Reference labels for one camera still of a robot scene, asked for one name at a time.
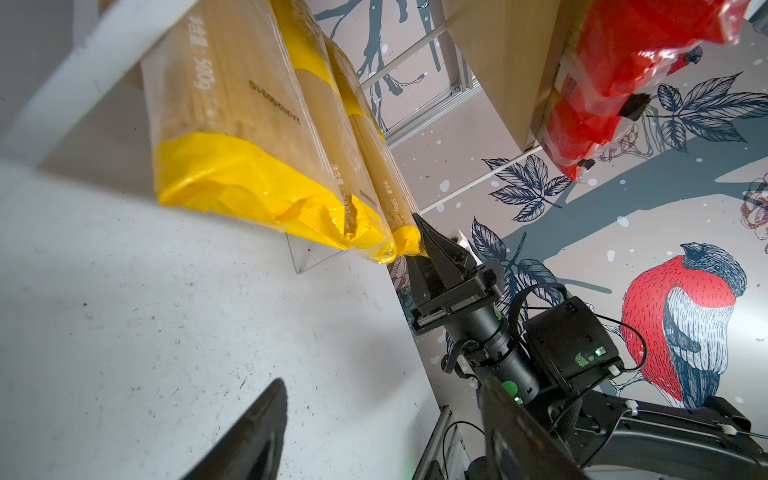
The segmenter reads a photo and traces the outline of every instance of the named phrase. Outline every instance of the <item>package of noodles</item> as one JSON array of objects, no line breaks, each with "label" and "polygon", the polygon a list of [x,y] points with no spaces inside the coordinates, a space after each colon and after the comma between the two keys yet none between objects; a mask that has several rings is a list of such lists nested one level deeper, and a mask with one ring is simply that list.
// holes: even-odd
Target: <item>package of noodles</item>
[{"label": "package of noodles", "polygon": [[373,187],[381,202],[384,217],[395,237],[398,255],[426,255],[422,235],[413,221],[418,212],[395,158],[376,125],[366,96],[360,87],[352,63],[336,43],[325,37],[326,48],[333,67],[333,76],[339,86],[344,109],[349,115],[355,139],[373,180]]},{"label": "package of noodles", "polygon": [[157,198],[346,249],[269,0],[201,0],[141,61]]},{"label": "package of noodles", "polygon": [[392,232],[357,147],[320,29],[303,0],[272,0],[277,25],[346,208],[344,237],[379,263],[396,256]]}]

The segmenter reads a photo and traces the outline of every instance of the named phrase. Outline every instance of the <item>bird head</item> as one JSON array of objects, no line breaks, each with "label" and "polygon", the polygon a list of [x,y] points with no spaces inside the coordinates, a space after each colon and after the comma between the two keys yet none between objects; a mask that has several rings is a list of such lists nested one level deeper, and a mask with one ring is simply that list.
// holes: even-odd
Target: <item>bird head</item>
[{"label": "bird head", "polygon": [[742,296],[746,289],[746,273],[730,253],[709,243],[683,243],[683,267],[701,270],[725,280],[733,295]]}]

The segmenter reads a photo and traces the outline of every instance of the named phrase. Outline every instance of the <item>mural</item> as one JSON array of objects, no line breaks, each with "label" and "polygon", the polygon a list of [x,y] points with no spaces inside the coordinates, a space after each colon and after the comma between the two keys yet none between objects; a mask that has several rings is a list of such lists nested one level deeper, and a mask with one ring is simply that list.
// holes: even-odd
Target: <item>mural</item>
[{"label": "mural", "polygon": [[[362,50],[364,59],[357,68],[357,76],[362,80],[373,76],[373,74],[383,68],[386,64],[384,60],[384,54],[389,50],[389,46],[382,41],[382,23],[384,14],[388,13],[386,11],[396,10],[399,16],[398,22],[401,24],[406,23],[409,20],[410,15],[415,15],[423,26],[424,33],[422,35],[431,32],[433,26],[432,15],[429,12],[429,0],[416,0],[415,2],[407,2],[406,0],[388,0],[386,5],[384,5],[384,0],[368,0],[367,2],[363,2],[362,0],[348,0],[341,5],[337,5],[332,8],[326,8],[322,11],[318,9],[318,2],[312,2],[310,0],[309,4],[316,12],[315,20],[317,20],[321,25],[327,26],[327,22],[323,21],[333,20],[333,26],[331,27],[330,31],[328,31],[326,28],[326,34],[331,38],[336,37],[336,32],[338,31],[340,25],[345,21],[345,19],[347,19],[350,14],[355,11],[356,8],[360,7],[360,5],[363,5],[363,7],[360,7],[360,9],[365,8],[366,6],[368,7],[369,25],[367,42]],[[345,45],[343,42],[339,43],[339,46],[345,51],[345,53],[347,53],[353,62],[355,61],[355,58],[358,57],[358,52],[353,51],[353,48],[356,50],[356,47],[353,47],[352,45]],[[435,41],[429,42],[429,50],[432,54],[434,68],[436,71],[440,72],[442,70],[442,64],[440,62],[440,57],[438,56],[438,50],[437,46],[435,45]],[[404,87],[423,81],[427,73],[428,72],[421,73],[415,78],[410,78],[406,81],[397,80],[391,74],[388,74],[384,76],[383,81],[392,95],[400,96],[405,91]],[[379,122],[379,128],[381,128],[382,131],[387,131],[388,122],[385,121],[383,114],[385,101],[384,97],[382,96],[381,81],[377,81],[368,90],[371,109],[373,110],[373,115],[376,117],[376,120]]]},{"label": "mural", "polygon": [[[525,286],[558,281],[598,312],[640,330],[649,346],[645,367],[606,382],[604,392],[696,408],[725,382],[733,392],[729,400],[750,415],[741,405],[744,392],[763,398],[764,387],[737,382],[744,374],[732,371],[768,356],[762,350],[768,323],[760,287],[768,271],[764,58],[768,40],[751,28],[743,28],[734,48],[704,44],[653,89],[645,115],[603,152],[583,181],[561,178],[549,159],[531,155],[452,200],[455,208],[432,211],[426,219],[441,230],[463,231],[482,257],[502,262],[505,296],[497,307],[503,313]],[[443,144],[435,146],[430,134]],[[474,160],[468,158],[472,153],[452,157],[454,150],[466,149],[458,140],[455,148],[450,137],[446,142],[439,122],[409,142],[414,146],[403,144],[394,153],[404,172],[413,171],[406,175],[412,189],[428,175],[438,177],[437,184],[449,178],[454,161]],[[474,164],[475,177],[514,155],[475,154],[483,160]],[[390,274],[393,282],[407,284],[404,265]],[[412,308],[408,289],[399,293]],[[560,301],[549,295],[536,292],[528,302]],[[521,317],[527,321],[525,308]],[[642,360],[631,331],[606,327],[626,347],[627,364]],[[729,355],[734,332],[740,348],[732,345]],[[444,336],[435,334],[440,349]],[[753,344],[745,346],[747,340]],[[424,342],[417,340],[420,350],[436,349]],[[768,428],[764,409],[752,413]]]}]

